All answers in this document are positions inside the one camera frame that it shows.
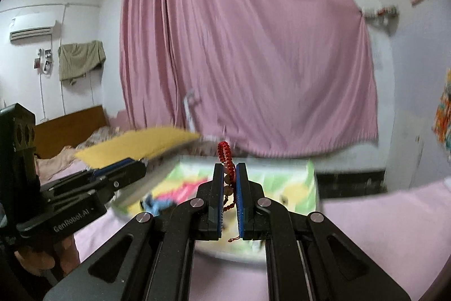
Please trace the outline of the person's left hand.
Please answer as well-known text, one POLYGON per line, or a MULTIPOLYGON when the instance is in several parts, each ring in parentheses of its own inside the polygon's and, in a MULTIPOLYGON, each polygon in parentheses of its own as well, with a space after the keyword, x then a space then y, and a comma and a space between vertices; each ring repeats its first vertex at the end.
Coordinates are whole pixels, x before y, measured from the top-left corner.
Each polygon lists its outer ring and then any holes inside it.
POLYGON ((41 276, 44 271, 52 270, 56 265, 61 267, 63 276, 66 276, 80 265, 79 252, 73 235, 54 245, 54 251, 57 254, 56 257, 46 251, 36 252, 30 247, 25 247, 15 251, 15 257, 26 271, 35 276, 41 276))

